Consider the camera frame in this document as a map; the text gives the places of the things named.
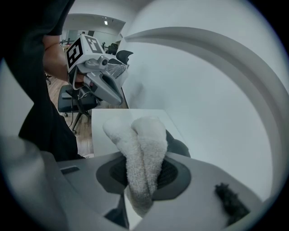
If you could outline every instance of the black office chair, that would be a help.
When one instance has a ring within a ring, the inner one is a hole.
[[[74,134],[76,134],[75,126],[77,125],[77,122],[79,121],[80,117],[84,114],[87,117],[90,117],[91,115],[88,113],[88,110],[95,108],[98,103],[94,96],[87,95],[86,97],[81,99],[81,103],[83,105],[83,111],[80,111],[78,108],[78,104],[76,100],[73,100],[73,106],[71,110],[71,97],[66,91],[71,91],[72,86],[71,85],[64,85],[61,87],[59,96],[58,96],[58,111],[64,112],[65,116],[67,117],[67,113],[78,112],[76,119],[74,121],[74,124],[72,126],[72,131]]]
[[[115,43],[112,43],[110,46],[108,46],[108,53],[111,55],[116,55],[118,49],[118,45]]]

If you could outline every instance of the hand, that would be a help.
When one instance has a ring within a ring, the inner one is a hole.
[[[77,74],[75,82],[76,83],[83,83],[84,75],[83,74]]]
[[[75,79],[75,86],[77,88],[80,88],[83,86],[83,80],[84,79],[84,75],[83,74],[77,74],[76,75],[76,79]]]

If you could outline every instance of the fluffy towel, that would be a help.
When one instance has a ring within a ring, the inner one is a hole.
[[[144,153],[144,169],[152,196],[157,189],[158,175],[167,152],[166,128],[155,117],[139,118],[131,124],[131,128],[138,134],[140,148]]]
[[[143,217],[152,205],[167,151],[166,129],[153,117],[137,119],[131,127],[117,117],[108,120],[103,130],[126,157],[128,198],[136,213]]]

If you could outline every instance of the black cloth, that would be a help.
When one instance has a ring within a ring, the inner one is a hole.
[[[12,7],[7,29],[17,28],[7,37],[4,59],[12,74],[32,99],[19,136],[51,152],[56,161],[79,159],[76,137],[51,102],[44,76],[44,35],[61,35],[64,20],[74,0],[20,1]]]

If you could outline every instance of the dark slot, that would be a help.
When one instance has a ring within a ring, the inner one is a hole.
[[[158,189],[161,189],[172,183],[177,178],[177,168],[164,160],[162,170],[158,176]]]
[[[110,60],[108,61],[108,63],[110,63],[110,64],[122,65],[122,63],[121,63],[120,61],[116,60],[116,59],[110,59]]]
[[[73,167],[61,169],[60,171],[62,172],[63,175],[65,175],[65,174],[69,174],[69,173],[72,173],[72,172],[75,172],[75,171],[78,171],[78,170],[79,170],[78,167],[73,166]]]
[[[106,75],[103,75],[102,78],[103,78],[103,81],[106,82],[113,89],[113,91],[116,94],[118,94],[118,89],[117,89],[115,83],[113,82],[113,80],[110,77],[106,76]]]
[[[126,159],[123,159],[119,163],[113,165],[109,170],[109,174],[123,186],[127,186]]]
[[[126,205],[124,195],[121,194],[117,208],[109,211],[105,216],[106,219],[116,223],[117,225],[129,229],[130,225],[126,214]]]

